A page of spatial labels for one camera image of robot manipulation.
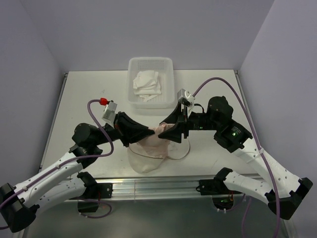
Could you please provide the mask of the pink bra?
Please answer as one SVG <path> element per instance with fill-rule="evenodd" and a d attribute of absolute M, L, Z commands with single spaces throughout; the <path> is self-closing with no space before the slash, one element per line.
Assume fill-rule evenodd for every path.
<path fill-rule="evenodd" d="M 159 135 L 173 126 L 174 124 L 161 123 L 158 127 L 153 127 L 154 134 L 137 143 L 131 144 L 129 146 L 130 150 L 141 156 L 160 159 L 166 158 L 168 156 L 170 140 L 160 139 Z"/>

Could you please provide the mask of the mesh laundry bag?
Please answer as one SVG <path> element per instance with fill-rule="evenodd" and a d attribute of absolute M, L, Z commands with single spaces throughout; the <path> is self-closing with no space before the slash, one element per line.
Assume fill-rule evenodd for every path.
<path fill-rule="evenodd" d="M 180 144 L 170 142 L 167 147 L 167 155 L 148 154 L 140 145 L 132 144 L 127 149 L 128 161 L 131 168 L 139 173 L 146 174 L 158 169 L 165 161 L 179 161 L 190 152 L 191 145 L 188 140 Z"/>

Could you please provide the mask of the white bra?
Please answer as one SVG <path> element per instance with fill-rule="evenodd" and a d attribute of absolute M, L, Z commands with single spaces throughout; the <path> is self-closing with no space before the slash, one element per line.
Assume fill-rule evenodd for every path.
<path fill-rule="evenodd" d="M 133 80 L 133 91 L 144 102 L 161 95 L 159 73 L 154 70 L 139 71 Z"/>

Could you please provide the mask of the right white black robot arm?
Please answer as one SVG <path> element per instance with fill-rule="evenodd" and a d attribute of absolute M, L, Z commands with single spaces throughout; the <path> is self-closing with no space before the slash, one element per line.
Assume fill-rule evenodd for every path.
<path fill-rule="evenodd" d="M 214 195 L 236 191 L 265 203 L 269 209 L 284 220 L 290 220 L 313 182 L 299 178 L 280 165 L 264 149 L 259 149 L 252 134 L 232 119 L 233 108 L 222 96 L 212 97 L 205 113 L 187 113 L 180 103 L 164 120 L 172 128 L 161 133 L 160 139 L 181 143 L 191 130 L 214 131 L 218 145 L 251 166 L 263 181 L 248 178 L 229 168 L 222 168 L 213 179 L 201 180 L 201 195 Z"/>

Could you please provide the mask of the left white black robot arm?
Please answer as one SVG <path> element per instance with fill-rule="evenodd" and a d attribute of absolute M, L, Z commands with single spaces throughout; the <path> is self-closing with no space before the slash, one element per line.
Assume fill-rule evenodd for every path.
<path fill-rule="evenodd" d="M 115 115 L 114 125 L 76 126 L 74 146 L 54 164 L 15 186 L 0 188 L 0 213 L 11 232 L 28 227 L 47 208 L 72 198 L 92 199 L 100 194 L 96 180 L 83 170 L 103 156 L 98 146 L 120 140 L 125 147 L 153 135 L 154 130 L 133 121 L 126 113 Z"/>

